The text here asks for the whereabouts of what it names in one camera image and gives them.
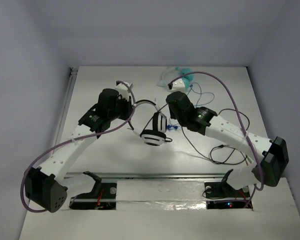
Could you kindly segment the black and white headphones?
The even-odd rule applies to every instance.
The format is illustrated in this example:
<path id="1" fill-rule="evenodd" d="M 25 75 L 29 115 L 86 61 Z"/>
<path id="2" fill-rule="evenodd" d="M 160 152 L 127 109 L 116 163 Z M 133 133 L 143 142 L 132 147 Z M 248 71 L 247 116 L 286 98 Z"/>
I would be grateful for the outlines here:
<path id="1" fill-rule="evenodd" d="M 148 99 L 138 100 L 135 106 L 138 107 L 143 104 L 152 105 L 156 109 L 156 112 L 150 119 L 152 128 L 147 129 L 148 125 L 146 125 L 143 130 L 138 130 L 137 128 L 133 127 L 131 121 L 129 121 L 129 129 L 132 130 L 135 135 L 140 137 L 146 145 L 159 147 L 162 144 L 171 143 L 173 140 L 166 135 L 168 128 L 168 118 L 162 113 L 162 108 L 160 108 L 155 101 L 151 101 Z"/>

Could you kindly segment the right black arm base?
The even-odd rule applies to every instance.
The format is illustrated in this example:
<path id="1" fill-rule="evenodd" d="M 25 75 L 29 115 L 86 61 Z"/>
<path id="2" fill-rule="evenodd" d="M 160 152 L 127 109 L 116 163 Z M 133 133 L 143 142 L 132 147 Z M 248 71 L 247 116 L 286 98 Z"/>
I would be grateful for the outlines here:
<path id="1" fill-rule="evenodd" d="M 208 210 L 252 209 L 252 203 L 247 205 L 251 193 L 247 186 L 235 190 L 231 187 L 223 188 L 220 182 L 206 182 L 202 196 L 206 199 Z"/>

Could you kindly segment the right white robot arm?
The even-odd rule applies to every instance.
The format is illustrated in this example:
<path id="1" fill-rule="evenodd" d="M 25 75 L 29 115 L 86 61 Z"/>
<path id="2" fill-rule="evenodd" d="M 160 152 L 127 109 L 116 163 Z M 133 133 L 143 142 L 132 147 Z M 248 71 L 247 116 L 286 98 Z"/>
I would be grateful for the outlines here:
<path id="1" fill-rule="evenodd" d="M 209 108 L 194 107 L 188 96 L 180 91 L 169 94 L 165 101 L 172 118 L 182 127 L 219 140 L 253 160 L 224 175 L 220 189 L 225 196 L 231 197 L 239 189 L 258 183 L 268 187 L 278 185 L 289 162 L 287 143 L 283 138 L 269 139 L 245 132 Z"/>

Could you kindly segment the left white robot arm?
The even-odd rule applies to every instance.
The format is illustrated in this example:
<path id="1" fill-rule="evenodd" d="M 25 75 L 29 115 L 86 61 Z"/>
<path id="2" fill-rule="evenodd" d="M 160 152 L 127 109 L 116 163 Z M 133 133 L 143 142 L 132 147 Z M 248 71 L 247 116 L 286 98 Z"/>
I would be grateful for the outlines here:
<path id="1" fill-rule="evenodd" d="M 136 110 L 132 85 L 118 81 L 105 88 L 98 101 L 79 120 L 69 138 L 39 155 L 25 170 L 20 200 L 32 213 L 55 213 L 69 208 L 79 197 L 102 195 L 102 179 L 90 171 L 66 178 L 82 153 L 101 136 L 113 133 L 130 121 Z"/>

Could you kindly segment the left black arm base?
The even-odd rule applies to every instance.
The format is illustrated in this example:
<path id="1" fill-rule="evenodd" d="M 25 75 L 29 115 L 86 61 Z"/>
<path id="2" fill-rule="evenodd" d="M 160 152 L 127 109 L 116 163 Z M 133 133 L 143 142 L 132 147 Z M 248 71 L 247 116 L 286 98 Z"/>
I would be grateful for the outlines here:
<path id="1" fill-rule="evenodd" d="M 117 183 L 102 182 L 99 193 L 81 193 L 70 201 L 72 210 L 115 210 Z"/>

